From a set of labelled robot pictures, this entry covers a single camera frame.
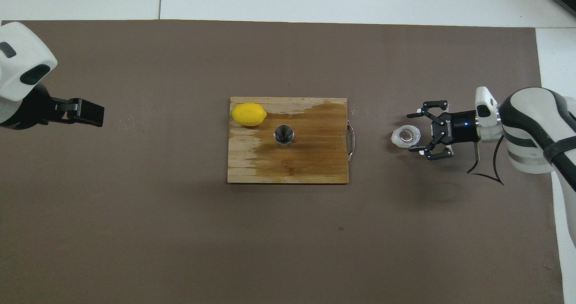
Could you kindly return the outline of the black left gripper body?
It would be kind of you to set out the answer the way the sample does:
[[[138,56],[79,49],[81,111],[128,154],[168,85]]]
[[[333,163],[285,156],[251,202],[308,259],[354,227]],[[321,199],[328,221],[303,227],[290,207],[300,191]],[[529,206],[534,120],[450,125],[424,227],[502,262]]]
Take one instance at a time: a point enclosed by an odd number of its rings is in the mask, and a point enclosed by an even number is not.
[[[0,125],[6,129],[23,130],[34,125],[48,125],[55,118],[56,102],[45,85],[39,83],[22,100],[16,112]]]

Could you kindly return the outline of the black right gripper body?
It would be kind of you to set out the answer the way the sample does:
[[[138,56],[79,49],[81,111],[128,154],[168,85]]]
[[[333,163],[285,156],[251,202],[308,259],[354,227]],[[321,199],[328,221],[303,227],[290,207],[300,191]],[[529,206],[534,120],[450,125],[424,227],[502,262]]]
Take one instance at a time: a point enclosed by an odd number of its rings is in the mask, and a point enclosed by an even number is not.
[[[478,142],[477,112],[475,110],[449,113],[444,112],[439,116],[444,126],[441,132],[444,135],[440,143],[452,145],[457,143]]]

